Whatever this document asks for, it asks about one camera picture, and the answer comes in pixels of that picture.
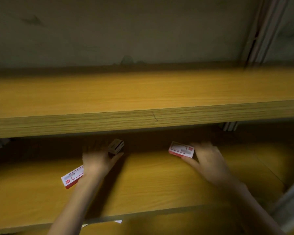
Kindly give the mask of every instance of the white box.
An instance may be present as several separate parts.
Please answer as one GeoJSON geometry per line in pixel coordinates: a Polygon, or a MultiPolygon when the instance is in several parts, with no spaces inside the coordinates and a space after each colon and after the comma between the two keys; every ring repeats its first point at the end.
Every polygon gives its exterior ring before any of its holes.
{"type": "Polygon", "coordinates": [[[84,166],[80,166],[65,176],[61,177],[61,180],[66,189],[69,189],[77,183],[77,181],[84,175],[84,166]]]}
{"type": "Polygon", "coordinates": [[[172,142],[171,146],[169,148],[169,153],[176,155],[178,157],[193,157],[194,154],[194,148],[192,146],[178,143],[178,142],[172,142]]]}
{"type": "Polygon", "coordinates": [[[120,139],[114,139],[108,146],[108,151],[112,154],[117,154],[124,146],[124,142],[120,139]]]}

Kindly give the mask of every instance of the wood grain edge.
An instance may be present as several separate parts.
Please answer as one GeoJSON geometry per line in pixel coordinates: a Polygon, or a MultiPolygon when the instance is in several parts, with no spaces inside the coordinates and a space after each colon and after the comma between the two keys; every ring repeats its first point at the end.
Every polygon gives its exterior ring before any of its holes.
{"type": "Polygon", "coordinates": [[[294,100],[0,118],[0,138],[294,117],[294,100]]]}
{"type": "MultiPolygon", "coordinates": [[[[178,208],[170,208],[170,209],[162,209],[162,210],[154,210],[154,211],[145,211],[145,212],[138,212],[138,213],[130,213],[130,214],[121,214],[121,215],[113,215],[107,217],[98,217],[93,219],[87,219],[83,222],[83,224],[93,224],[93,223],[100,223],[100,222],[109,222],[114,220],[122,220],[122,219],[129,219],[135,218],[138,216],[156,216],[156,215],[166,215],[166,214],[173,214],[173,213],[184,213],[189,211],[195,211],[202,207],[229,207],[228,204],[218,204],[218,205],[194,205],[194,206],[187,206],[187,207],[178,207],[178,208]]],[[[9,227],[0,229],[0,234],[7,234],[7,233],[17,233],[26,230],[34,230],[34,229],[47,229],[50,228],[52,223],[41,223],[41,224],[32,224],[27,226],[20,226],[20,227],[9,227]]]]}

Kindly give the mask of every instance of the forearm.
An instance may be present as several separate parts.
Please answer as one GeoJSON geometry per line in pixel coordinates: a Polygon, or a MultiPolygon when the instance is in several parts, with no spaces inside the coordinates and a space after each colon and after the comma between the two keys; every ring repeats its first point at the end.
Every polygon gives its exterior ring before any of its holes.
{"type": "Polygon", "coordinates": [[[82,177],[62,213],[51,226],[48,235],[78,235],[87,208],[97,192],[100,176],[82,177]]]}
{"type": "Polygon", "coordinates": [[[235,181],[224,188],[237,209],[247,232],[251,234],[285,235],[273,218],[259,205],[246,185],[235,181]]]}

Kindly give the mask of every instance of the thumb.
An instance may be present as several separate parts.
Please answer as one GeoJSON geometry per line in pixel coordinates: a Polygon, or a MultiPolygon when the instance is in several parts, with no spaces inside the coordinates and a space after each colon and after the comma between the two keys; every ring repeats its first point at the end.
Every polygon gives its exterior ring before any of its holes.
{"type": "Polygon", "coordinates": [[[110,160],[110,166],[111,168],[114,166],[114,164],[123,156],[124,153],[118,153],[110,160]]]}
{"type": "Polygon", "coordinates": [[[195,168],[198,172],[200,172],[200,164],[196,162],[193,158],[190,157],[181,157],[184,162],[187,162],[193,168],[195,168]]]}

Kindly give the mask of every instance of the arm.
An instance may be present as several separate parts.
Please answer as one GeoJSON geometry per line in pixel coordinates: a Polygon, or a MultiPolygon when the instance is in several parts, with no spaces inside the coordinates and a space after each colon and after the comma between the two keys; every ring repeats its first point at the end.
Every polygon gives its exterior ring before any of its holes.
{"type": "Polygon", "coordinates": [[[227,194],[237,209],[244,229],[251,234],[285,234],[270,215],[258,204],[245,184],[235,178],[228,169],[225,160],[211,143],[194,143],[198,162],[189,157],[182,160],[194,167],[206,180],[227,194]]]}
{"type": "Polygon", "coordinates": [[[87,208],[98,191],[103,178],[108,174],[123,153],[111,160],[108,151],[96,146],[83,152],[84,175],[78,181],[75,190],[62,213],[51,226],[48,235],[78,235],[80,233],[87,208]]]}

